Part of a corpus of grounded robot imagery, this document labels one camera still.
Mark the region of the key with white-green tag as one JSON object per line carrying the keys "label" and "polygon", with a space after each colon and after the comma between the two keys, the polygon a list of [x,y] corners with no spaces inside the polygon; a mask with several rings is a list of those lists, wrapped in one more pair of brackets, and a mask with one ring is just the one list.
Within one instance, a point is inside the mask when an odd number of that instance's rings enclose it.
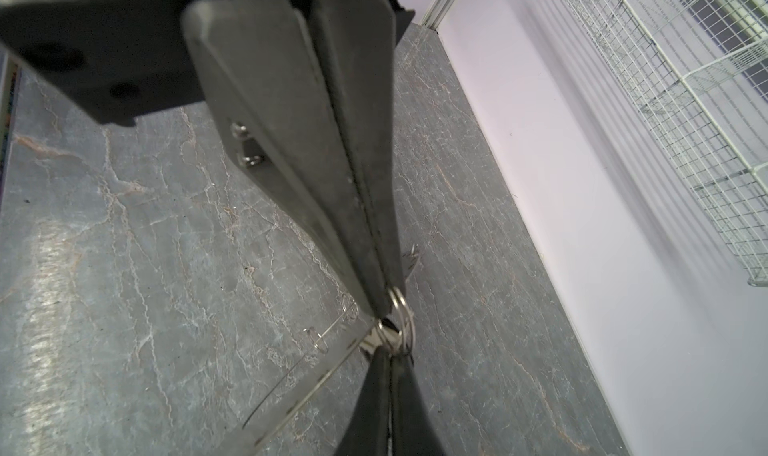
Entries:
{"label": "key with white-green tag", "polygon": [[392,296],[392,314],[376,322],[360,344],[360,353],[368,363],[380,347],[397,352],[410,350],[415,343],[414,313],[405,302],[405,293],[398,290]]}

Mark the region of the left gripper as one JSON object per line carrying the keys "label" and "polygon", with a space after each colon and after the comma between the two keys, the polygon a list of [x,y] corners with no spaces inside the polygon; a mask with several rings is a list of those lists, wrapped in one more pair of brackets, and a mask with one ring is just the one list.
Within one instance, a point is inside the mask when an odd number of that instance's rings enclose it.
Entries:
{"label": "left gripper", "polygon": [[389,126],[397,0],[1,0],[1,41],[100,124]]}

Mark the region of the large toothed metal keyring disc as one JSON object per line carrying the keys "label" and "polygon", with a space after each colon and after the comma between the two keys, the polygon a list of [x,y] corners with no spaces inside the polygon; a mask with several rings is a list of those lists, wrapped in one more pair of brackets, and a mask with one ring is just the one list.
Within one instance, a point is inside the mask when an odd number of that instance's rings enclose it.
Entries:
{"label": "large toothed metal keyring disc", "polygon": [[301,355],[213,453],[258,454],[356,351],[373,325],[374,320],[348,300],[332,322],[305,328],[307,345]]}

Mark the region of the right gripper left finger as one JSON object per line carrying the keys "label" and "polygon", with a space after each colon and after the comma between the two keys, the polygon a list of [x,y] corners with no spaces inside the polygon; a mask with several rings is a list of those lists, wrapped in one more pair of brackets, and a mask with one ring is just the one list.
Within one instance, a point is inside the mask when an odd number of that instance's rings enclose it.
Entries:
{"label": "right gripper left finger", "polygon": [[378,347],[335,455],[388,454],[391,408],[391,352]]}

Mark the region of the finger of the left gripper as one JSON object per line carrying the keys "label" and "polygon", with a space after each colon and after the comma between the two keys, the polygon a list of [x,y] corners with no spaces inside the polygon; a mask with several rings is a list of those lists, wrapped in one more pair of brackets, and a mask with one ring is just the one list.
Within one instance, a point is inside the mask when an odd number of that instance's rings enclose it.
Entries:
{"label": "finger of the left gripper", "polygon": [[290,0],[196,0],[182,32],[226,154],[313,240],[365,313],[392,305],[306,19]]}
{"label": "finger of the left gripper", "polygon": [[362,212],[353,261],[366,295],[383,300],[404,285],[392,189],[394,11],[388,0],[313,0],[309,25]]}

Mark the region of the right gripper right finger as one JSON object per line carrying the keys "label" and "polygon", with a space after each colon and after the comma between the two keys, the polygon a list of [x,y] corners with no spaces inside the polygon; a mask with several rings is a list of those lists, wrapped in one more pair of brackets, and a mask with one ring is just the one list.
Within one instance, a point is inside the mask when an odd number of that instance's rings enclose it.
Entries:
{"label": "right gripper right finger", "polygon": [[409,356],[391,359],[392,454],[446,455],[428,416]]}

